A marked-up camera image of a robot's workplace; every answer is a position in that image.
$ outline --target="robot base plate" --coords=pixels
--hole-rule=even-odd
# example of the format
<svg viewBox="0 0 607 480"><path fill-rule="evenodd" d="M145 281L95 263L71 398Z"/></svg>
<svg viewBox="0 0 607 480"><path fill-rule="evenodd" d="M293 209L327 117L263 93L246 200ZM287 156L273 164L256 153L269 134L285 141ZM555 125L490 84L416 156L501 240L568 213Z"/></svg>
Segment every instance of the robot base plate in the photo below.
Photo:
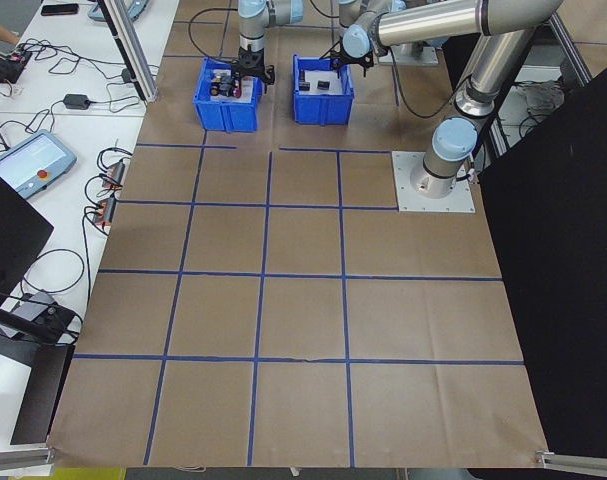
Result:
<svg viewBox="0 0 607 480"><path fill-rule="evenodd" d="M475 213L474 200L467 180L456 182L454 190L445 198L433 200L418 193L410 183L410 172L423 161L425 152L392 152L394 184L399 212ZM465 175L461 167L458 176Z"/></svg>
<svg viewBox="0 0 607 480"><path fill-rule="evenodd" d="M394 45L391 47L394 51L397 65L409 65L414 67L438 67L439 59L436 56L434 47L423 47L421 54L416 57L407 53L405 45ZM389 53L384 57L379 57L379 65L392 65L392 55Z"/></svg>

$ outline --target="smartphone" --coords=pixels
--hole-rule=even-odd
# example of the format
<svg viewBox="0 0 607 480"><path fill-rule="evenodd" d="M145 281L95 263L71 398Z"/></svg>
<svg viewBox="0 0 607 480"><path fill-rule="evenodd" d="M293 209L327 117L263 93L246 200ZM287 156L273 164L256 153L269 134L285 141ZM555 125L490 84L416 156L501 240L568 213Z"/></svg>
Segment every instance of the smartphone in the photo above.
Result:
<svg viewBox="0 0 607 480"><path fill-rule="evenodd" d="M56 5L43 5L41 15L49 17L52 15L74 15L79 13L78 3L58 3Z"/></svg>

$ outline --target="blue plastic bin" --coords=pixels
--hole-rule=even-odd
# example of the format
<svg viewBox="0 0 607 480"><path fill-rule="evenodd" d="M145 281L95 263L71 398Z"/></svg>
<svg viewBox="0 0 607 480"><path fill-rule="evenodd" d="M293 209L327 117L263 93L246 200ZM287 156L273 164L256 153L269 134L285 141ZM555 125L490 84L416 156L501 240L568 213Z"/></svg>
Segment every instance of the blue plastic bin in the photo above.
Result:
<svg viewBox="0 0 607 480"><path fill-rule="evenodd" d="M230 65L211 58L203 59L201 74L194 92L194 107L206 130L226 132L254 132L258 128L258 104L263 93L263 83L253 78L254 89L249 103L214 102L210 100L210 83L213 70L229 70Z"/></svg>
<svg viewBox="0 0 607 480"><path fill-rule="evenodd" d="M342 95L302 95L299 91L300 70L330 71L330 60L301 58L294 55L294 120L307 125L345 125L350 120L354 86L350 68L339 70Z"/></svg>

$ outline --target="yellow object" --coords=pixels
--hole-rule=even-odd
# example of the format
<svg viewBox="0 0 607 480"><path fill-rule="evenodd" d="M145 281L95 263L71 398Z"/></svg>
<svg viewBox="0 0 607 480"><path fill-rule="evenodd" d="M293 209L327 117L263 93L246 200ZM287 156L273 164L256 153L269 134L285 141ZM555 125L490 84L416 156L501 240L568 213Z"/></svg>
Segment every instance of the yellow object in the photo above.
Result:
<svg viewBox="0 0 607 480"><path fill-rule="evenodd" d="M123 480L125 468L57 468L51 477L21 477L12 480Z"/></svg>

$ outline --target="white table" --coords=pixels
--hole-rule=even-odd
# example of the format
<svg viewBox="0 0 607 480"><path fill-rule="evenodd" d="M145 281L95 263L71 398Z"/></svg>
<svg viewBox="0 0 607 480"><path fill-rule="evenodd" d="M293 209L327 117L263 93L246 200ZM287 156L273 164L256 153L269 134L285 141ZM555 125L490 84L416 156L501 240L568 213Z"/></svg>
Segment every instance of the white table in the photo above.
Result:
<svg viewBox="0 0 607 480"><path fill-rule="evenodd" d="M161 63L165 44L172 27L174 14L179 0L150 0L134 26L147 58L148 64L153 65L152 73L156 74ZM114 39L105 23L88 18L90 6L82 4L77 15L43 17L39 13L34 17L21 41L29 39L48 40L53 45L67 45L79 55L106 62L122 63L123 59L116 47ZM48 56L52 50L45 52ZM77 70L70 75L53 75L48 73L56 62L63 58L59 54L49 60L35 61L34 57L26 66L23 74L13 87L12 98L6 98L0 93L0 112L36 113L48 108L54 102L62 100L67 93L80 93L90 100L107 101L109 99L106 85L109 82L119 82L120 79L106 80L94 67L83 61ZM57 71L68 71L72 67L69 62L63 62ZM108 75L121 73L125 65L103 65L99 67ZM9 93L6 86L0 86L3 93ZM110 87L113 98L136 96L136 90L130 85ZM71 115L112 115L107 105L92 105L88 110L67 110L62 104L55 107L60 114ZM119 112L121 116L140 116L145 114L143 102L136 107L126 108Z"/></svg>
<svg viewBox="0 0 607 480"><path fill-rule="evenodd" d="M0 114L0 122L14 119L27 121L29 114ZM77 161L70 172L55 180L46 190L37 193L30 199L32 206L54 226L54 232L44 250L69 248L84 255L81 216L83 207L88 204L83 193L83 186L88 178L99 173L96 166L97 153L115 145L132 151L143 119L140 117L95 117L65 115L57 118L53 133L67 145L77 156ZM5 137L15 144L26 137L22 127L8 126ZM115 155L105 156L107 162ZM101 182L95 181L89 189L90 195L101 189ZM90 254L90 271L92 278L96 275L105 237L96 232L90 225L86 226ZM54 254L35 265L30 271L29 280L41 288L58 288L71 283L78 276L80 264L71 254ZM87 301L87 279L84 278L75 288L61 295L54 295L63 306L73 309L79 315L85 314ZM78 328L78 323L71 325ZM21 449L9 447L14 430L30 369L17 362L0 356L0 451Z"/></svg>
<svg viewBox="0 0 607 480"><path fill-rule="evenodd" d="M150 5L135 23L147 60L152 65L160 64L178 1L150 0ZM87 17L89 8L82 4L79 14L71 17L46 18L37 14L23 35L23 40L31 37L48 39L53 44L69 45L84 56L121 62L107 26L90 20ZM91 67L80 65L72 75L48 74L47 70L58 58L60 56L43 62L31 61L15 87L13 98L0 95L0 124L6 120L27 123L36 112L48 108L66 93L83 93L92 100L107 100L107 81ZM121 69L121 66L105 67L109 74L119 73ZM136 95L136 92L131 86L121 86L114 89L114 95L115 98L120 98ZM135 108L111 113L106 105L76 111L66 110L59 104L54 108L54 113L56 123L53 133L77 155L77 162L69 173L30 198L29 202L54 226L54 232L44 250L69 248L84 257L81 216L83 207L88 202L83 187L90 177L99 172L96 156L100 150L115 144L129 151L134 149L145 107L141 103ZM23 128L16 124L4 127L3 135L10 145L16 145L27 136ZM118 158L120 156L105 156L108 163L111 159L116 161ZM90 195L101 189L100 183L96 180L91 185ZM105 246L105 237L90 225L87 225L87 235L91 274L94 278ZM71 283L78 276L79 268L79 262L71 255L54 254L47 257L47 261L44 259L35 265L30 271L29 279L42 288L56 288ZM83 316L87 301L87 279L84 278L69 292L55 297L61 305ZM0 451L35 447L9 445L29 373L28 367L0 356ZM4 475L49 473L49 467L3 472Z"/></svg>

